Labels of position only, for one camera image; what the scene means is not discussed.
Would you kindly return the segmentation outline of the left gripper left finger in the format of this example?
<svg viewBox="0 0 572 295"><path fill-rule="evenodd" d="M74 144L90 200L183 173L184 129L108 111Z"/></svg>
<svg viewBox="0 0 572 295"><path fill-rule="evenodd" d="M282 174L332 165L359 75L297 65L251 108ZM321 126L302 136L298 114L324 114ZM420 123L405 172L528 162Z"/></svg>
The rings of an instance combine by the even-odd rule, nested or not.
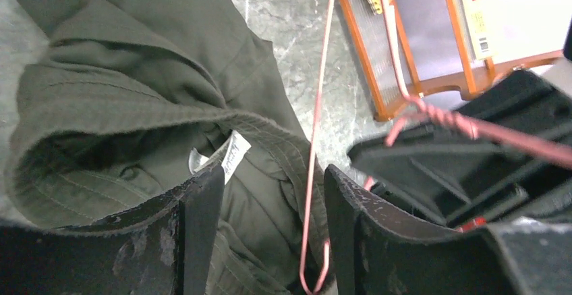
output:
<svg viewBox="0 0 572 295"><path fill-rule="evenodd" d="M93 224L44 230L1 221L2 294L203 294L225 174L182 185Z"/></svg>

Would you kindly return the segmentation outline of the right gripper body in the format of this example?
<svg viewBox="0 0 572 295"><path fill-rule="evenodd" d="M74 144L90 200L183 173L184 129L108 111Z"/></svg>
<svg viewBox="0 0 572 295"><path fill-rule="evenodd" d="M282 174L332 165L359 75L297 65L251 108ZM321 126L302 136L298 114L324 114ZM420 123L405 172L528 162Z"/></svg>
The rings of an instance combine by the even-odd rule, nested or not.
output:
<svg viewBox="0 0 572 295"><path fill-rule="evenodd" d="M463 115L571 144L571 99L540 77L517 70L459 108ZM459 227L477 217L548 217L571 202L571 171L506 145L424 122L348 150L372 176L374 194L429 222Z"/></svg>

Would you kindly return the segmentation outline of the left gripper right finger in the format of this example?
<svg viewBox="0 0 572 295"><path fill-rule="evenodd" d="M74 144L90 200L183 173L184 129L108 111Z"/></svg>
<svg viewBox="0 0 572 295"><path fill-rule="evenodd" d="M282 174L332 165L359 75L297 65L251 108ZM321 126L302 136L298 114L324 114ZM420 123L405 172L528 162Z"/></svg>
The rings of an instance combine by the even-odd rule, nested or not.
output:
<svg viewBox="0 0 572 295"><path fill-rule="evenodd" d="M457 232L324 173L340 294L570 294L571 226L520 219Z"/></svg>

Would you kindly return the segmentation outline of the pink wire hanger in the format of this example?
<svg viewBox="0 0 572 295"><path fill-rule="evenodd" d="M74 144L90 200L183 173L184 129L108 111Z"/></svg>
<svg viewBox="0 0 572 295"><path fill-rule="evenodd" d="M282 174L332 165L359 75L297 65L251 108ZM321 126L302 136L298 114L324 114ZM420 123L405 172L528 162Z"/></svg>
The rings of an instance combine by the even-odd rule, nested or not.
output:
<svg viewBox="0 0 572 295"><path fill-rule="evenodd" d="M571 168L570 146L566 146L564 144L557 144L555 142L550 142L548 140L542 140L541 138L537 138L528 134L510 130L508 128L498 126L496 124L484 122L482 120L477 120L472 117L462 116L457 112L445 111L443 109L425 103L420 97L410 96L401 69L399 44L397 42L397 21L396 21L395 8L389 5L389 0L381 0L381 3L382 3L384 21L386 24L386 32L389 38L389 47L391 50L391 56L393 58L393 66L394 70L396 71L395 77L397 79L397 85L399 87L400 93L405 98L405 100L408 103L415 105L418 109L417 113L408 114L400 118L397 121L397 123L394 124L386 139L386 144L388 146L391 146L394 143L398 133L400 133L400 131L404 128L408 119L417 119L417 118L429 119L430 121L436 124L457 128L458 130L460 130L460 132L464 133L465 135L467 135L472 139L477 139L481 136L484 136L497 142L503 142L509 144L515 147L516 149L523 151L524 153L537 156L555 165L559 165L561 167L568 169ZM325 27L324 27L324 37L323 37L322 51L320 56L319 75L317 80L312 133L310 139L311 147L310 147L310 158L309 158L309 168L308 168L308 179L306 184L302 253L299 264L299 278L303 286L303 289L307 294L317 294L322 289L330 265L331 245L330 241L326 240L323 245L323 264L320 270L320 275L318 277L316 285L313 288L310 288L308 286L305 276L306 257L308 252L309 227L310 227L310 210L312 207L312 193L314 190L314 166L316 164L316 141L319 139L318 136L320 131L320 116L322 109L322 87L326 69L328 44L330 40L331 23L333 19L334 8L335 8L335 0L328 0Z"/></svg>

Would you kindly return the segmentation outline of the olive green shorts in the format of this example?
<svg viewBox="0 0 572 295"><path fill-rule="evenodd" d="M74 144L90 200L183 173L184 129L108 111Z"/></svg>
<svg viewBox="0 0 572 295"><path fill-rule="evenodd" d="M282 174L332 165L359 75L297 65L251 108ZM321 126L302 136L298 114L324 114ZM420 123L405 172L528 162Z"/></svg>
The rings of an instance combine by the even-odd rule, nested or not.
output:
<svg viewBox="0 0 572 295"><path fill-rule="evenodd" d="M239 134L207 294L301 294L335 279L323 173L273 45L232 0L16 0L49 46L19 80L5 178L39 227L93 223L186 181L192 150L221 162Z"/></svg>

